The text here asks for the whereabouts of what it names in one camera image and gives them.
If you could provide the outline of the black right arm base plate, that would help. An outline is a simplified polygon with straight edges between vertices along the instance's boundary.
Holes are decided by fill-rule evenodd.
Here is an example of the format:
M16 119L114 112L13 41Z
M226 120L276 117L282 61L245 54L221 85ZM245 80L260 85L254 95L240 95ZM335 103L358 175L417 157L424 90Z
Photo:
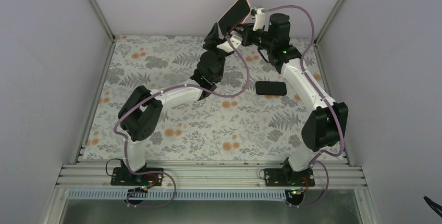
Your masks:
M308 168L303 171L285 171L282 168L265 168L264 181L269 187L282 186L315 186L313 170Z

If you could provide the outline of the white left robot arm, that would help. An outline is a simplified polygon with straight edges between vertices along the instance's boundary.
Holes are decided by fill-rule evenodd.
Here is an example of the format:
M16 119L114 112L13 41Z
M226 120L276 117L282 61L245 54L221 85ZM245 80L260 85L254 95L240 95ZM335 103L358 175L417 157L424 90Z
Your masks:
M133 185L140 184L145 178L145 140L153 134L161 112L187 102L196 102L208 97L217 88L224 73L225 51L218 45L225 43L219 37L218 24L215 23L204 39L204 53L193 75L171 90L148 90L137 87L124 103L117 117L118 125L125 131L128 142L124 147L124 177Z

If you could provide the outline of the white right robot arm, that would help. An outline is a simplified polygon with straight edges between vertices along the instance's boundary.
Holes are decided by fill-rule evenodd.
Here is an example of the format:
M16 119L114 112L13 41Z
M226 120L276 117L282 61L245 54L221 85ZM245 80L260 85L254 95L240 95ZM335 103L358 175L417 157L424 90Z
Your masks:
M343 153L348 107L345 103L337 103L313 79L304 64L304 55L290 43L288 15L272 14L268 27L264 26L263 12L253 11L252 19L253 23L242 26L242 44L255 45L258 51L266 51L266 61L294 87L310 111L301 130L303 143L284 161L283 181L295 186L302 180L302 171L313 166L321 154L327 153L325 147L339 144L337 153L328 154L337 157Z

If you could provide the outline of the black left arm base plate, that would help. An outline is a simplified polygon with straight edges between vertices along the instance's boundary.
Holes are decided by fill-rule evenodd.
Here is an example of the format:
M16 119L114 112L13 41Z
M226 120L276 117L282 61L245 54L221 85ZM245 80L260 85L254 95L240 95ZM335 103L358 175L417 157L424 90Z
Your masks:
M117 186L161 186L163 175L160 173L150 173L148 175L134 175L126 167L116 167L110 174L110 184Z

